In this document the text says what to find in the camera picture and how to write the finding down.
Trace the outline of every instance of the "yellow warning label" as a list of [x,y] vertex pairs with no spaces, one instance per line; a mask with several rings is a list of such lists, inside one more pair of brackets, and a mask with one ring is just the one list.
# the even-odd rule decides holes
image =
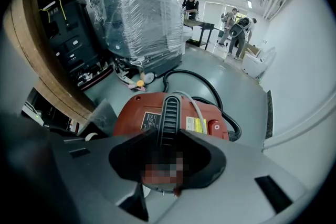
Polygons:
[[[206,133],[208,133],[208,129],[206,126],[206,119],[204,119],[205,127],[206,127]],[[202,125],[201,120],[199,118],[194,117],[187,117],[187,130],[195,131],[197,133],[202,133]]]

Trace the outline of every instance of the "floor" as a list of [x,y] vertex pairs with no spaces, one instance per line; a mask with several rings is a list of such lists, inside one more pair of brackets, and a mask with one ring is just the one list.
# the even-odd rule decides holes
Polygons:
[[[262,148],[267,127],[267,96],[261,86],[248,75],[236,68],[233,57],[226,57],[226,47],[208,46],[207,51],[194,46],[187,46],[182,63],[178,69],[194,71],[205,77],[218,91],[224,110],[232,116],[242,129],[239,144]],[[157,78],[147,87],[147,92],[163,90],[162,78]],[[187,74],[173,74],[169,78],[169,92],[181,90],[191,96],[200,96],[215,103],[209,89],[199,80]],[[85,94],[96,104],[103,99],[112,105],[118,115],[127,101],[134,95],[143,92],[128,90],[113,72],[103,81],[96,84]]]

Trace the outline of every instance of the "worker in black vest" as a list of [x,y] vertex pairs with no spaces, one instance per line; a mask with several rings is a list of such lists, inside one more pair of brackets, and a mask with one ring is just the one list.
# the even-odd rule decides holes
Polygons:
[[182,4],[182,8],[185,7],[185,12],[189,13],[189,19],[196,20],[196,13],[198,12],[198,4],[197,0],[184,0]]

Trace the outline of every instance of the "wooden beam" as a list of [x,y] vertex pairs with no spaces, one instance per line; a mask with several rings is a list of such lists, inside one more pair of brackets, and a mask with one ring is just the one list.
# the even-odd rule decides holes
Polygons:
[[95,105],[69,79],[51,50],[37,0],[12,0],[4,16],[4,29],[19,54],[38,74],[36,90],[63,114],[85,123]]

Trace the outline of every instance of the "plastic-wrapped machine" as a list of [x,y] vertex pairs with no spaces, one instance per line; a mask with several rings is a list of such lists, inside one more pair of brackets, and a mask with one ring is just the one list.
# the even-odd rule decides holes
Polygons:
[[90,3],[95,12],[95,28],[109,50],[128,65],[159,76],[181,61],[180,1],[90,0]]

